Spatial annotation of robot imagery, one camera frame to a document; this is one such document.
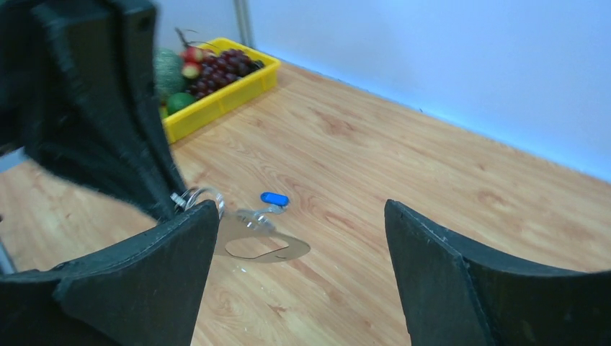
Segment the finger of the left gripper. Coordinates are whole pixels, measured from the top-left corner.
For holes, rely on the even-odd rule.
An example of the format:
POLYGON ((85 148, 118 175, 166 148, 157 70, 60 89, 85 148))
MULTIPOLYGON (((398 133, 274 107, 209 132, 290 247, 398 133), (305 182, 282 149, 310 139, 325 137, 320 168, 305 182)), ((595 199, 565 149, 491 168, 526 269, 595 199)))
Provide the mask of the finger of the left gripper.
POLYGON ((159 114, 155 23, 151 1, 3 1, 1 152, 173 218, 186 187, 159 114))

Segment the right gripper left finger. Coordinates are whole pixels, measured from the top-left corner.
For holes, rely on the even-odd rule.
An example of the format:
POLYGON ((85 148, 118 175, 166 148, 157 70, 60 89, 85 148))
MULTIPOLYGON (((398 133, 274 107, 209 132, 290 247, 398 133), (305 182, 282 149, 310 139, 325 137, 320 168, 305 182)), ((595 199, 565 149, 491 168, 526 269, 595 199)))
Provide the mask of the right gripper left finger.
POLYGON ((1 277, 3 345, 189 345, 218 232, 213 201, 50 270, 1 277))

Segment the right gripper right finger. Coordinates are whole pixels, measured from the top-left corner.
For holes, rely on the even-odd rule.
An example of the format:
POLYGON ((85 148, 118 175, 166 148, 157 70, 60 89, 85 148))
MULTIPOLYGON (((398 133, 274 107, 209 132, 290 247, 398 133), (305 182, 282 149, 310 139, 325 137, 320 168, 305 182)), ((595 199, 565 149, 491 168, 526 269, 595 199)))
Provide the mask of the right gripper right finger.
POLYGON ((610 272, 499 251, 395 200, 385 233, 413 345, 608 345, 610 272))

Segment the blue key tag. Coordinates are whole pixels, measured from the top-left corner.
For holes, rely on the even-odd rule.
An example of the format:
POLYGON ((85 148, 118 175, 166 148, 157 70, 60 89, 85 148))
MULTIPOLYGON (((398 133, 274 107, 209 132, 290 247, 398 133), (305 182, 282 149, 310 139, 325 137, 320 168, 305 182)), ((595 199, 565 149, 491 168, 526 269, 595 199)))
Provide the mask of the blue key tag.
POLYGON ((276 192, 263 192, 260 195, 260 199, 264 203, 276 205, 281 208, 287 207, 290 204, 290 199, 288 196, 276 192))

